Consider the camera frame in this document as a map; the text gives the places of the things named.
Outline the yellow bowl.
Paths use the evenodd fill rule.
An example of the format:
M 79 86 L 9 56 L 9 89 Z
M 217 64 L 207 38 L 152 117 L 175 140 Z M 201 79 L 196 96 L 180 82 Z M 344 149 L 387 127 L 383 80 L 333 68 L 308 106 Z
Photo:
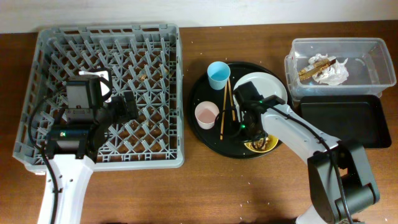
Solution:
M 265 151 L 255 151 L 255 150 L 251 149 L 249 147 L 249 143 L 252 142 L 252 141 L 245 142 L 244 145 L 245 145 L 245 147 L 247 149 L 249 149 L 252 152 L 256 152 L 256 153 L 267 153 L 267 152 L 270 152 L 271 150 L 273 150 L 277 146 L 277 144 L 279 142 L 279 139 L 274 137 L 273 135 L 270 135 L 270 134 L 267 137 L 265 137 L 265 138 L 267 138 L 267 144 L 266 144 Z

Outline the light blue plastic cup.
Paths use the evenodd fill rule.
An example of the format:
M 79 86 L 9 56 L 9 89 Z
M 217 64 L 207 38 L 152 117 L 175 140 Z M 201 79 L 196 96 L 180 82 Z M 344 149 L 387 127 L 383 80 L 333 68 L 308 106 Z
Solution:
M 221 90 L 225 87 L 231 75 L 231 69 L 228 64 L 217 61 L 208 66 L 207 75 L 211 88 L 214 90 Z

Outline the pink plastic cup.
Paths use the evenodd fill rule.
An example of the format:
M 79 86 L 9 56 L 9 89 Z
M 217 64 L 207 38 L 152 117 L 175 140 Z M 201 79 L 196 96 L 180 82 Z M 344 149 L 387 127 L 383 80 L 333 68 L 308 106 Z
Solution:
M 195 118 L 202 129 L 211 129 L 219 113 L 217 105 L 210 101 L 203 101 L 195 108 Z

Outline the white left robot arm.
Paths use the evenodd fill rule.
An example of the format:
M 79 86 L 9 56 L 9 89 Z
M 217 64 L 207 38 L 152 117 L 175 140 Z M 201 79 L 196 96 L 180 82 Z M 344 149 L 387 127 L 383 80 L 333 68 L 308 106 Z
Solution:
M 80 222 L 88 182 L 109 127 L 138 117 L 133 92 L 112 96 L 111 91 L 101 91 L 102 84 L 113 87 L 97 75 L 72 77 L 64 87 L 68 104 L 59 110 L 39 148 L 47 167 L 39 223 Z

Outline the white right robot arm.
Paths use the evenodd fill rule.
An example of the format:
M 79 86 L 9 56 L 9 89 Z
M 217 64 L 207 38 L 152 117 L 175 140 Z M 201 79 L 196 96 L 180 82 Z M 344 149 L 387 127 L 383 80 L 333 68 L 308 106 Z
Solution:
M 307 165 L 312 204 L 296 223 L 352 223 L 353 214 L 378 203 L 379 189 L 360 143 L 323 133 L 282 98 L 264 98 L 253 82 L 238 85 L 233 94 L 244 114 L 240 128 L 248 139 L 270 134 Z

